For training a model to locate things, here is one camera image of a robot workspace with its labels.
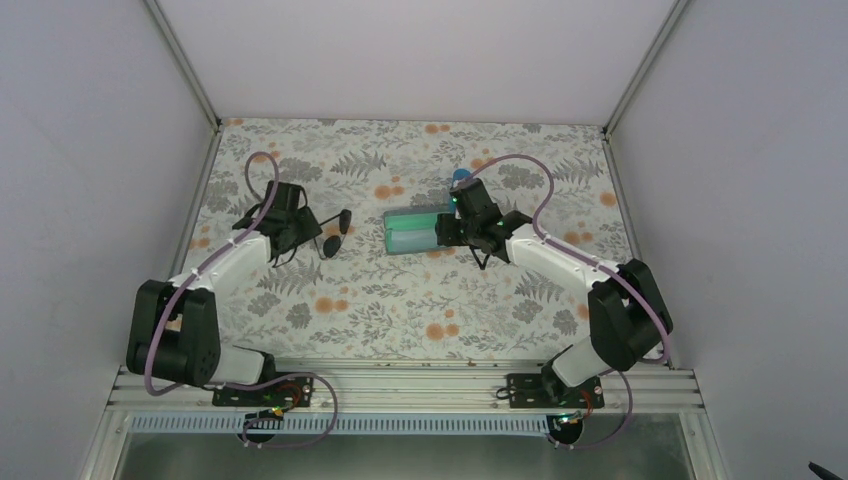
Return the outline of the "black sunglasses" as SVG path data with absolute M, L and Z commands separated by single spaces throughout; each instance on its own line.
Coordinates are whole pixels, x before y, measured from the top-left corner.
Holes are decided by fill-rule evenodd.
M 312 245 L 320 260 L 330 260 L 339 253 L 350 230 L 351 223 L 352 211 L 349 209 L 342 209 L 335 216 L 320 223 L 321 227 L 327 224 L 335 224 L 337 227 L 336 231 L 331 232 L 326 237 L 319 235 L 312 239 Z

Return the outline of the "light blue cleaning cloth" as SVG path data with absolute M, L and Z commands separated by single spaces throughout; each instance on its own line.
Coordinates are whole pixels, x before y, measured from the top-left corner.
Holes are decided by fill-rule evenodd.
M 435 230 L 415 229 L 388 231 L 387 251 L 390 254 L 412 254 L 437 249 L 437 237 Z

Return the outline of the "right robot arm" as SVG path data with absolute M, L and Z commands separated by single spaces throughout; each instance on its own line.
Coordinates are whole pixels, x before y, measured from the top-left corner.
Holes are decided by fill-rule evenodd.
M 552 406 L 567 406 L 586 381 L 627 371 L 668 341 L 673 322 L 644 262 L 617 264 L 556 242 L 532 217 L 502 213 L 479 179 L 458 183 L 449 195 L 455 211 L 436 221 L 439 245 L 469 248 L 480 268 L 495 257 L 585 297 L 588 337 L 541 368 L 541 391 Z

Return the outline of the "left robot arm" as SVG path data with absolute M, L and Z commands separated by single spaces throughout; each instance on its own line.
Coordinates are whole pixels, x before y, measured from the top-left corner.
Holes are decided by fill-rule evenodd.
M 302 186 L 271 181 L 264 199 L 233 226 L 232 235 L 199 266 L 167 280 L 148 280 L 136 294 L 125 364 L 153 395 L 179 385 L 238 384 L 255 405 L 270 402 L 278 377 L 266 353 L 221 340 L 218 301 L 263 266 L 295 252 L 322 232 Z

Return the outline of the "grey glasses case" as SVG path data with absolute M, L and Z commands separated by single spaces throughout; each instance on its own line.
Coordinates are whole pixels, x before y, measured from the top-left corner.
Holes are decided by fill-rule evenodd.
M 389 255 L 438 251 L 438 216 L 450 213 L 447 205 L 414 206 L 388 210 L 383 214 L 384 245 Z

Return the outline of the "blue translucent glasses case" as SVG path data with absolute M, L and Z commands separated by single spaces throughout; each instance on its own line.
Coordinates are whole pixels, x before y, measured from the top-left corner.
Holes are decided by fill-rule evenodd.
M 471 171 L 467 169 L 456 169 L 452 174 L 450 187 L 455 188 L 470 176 Z

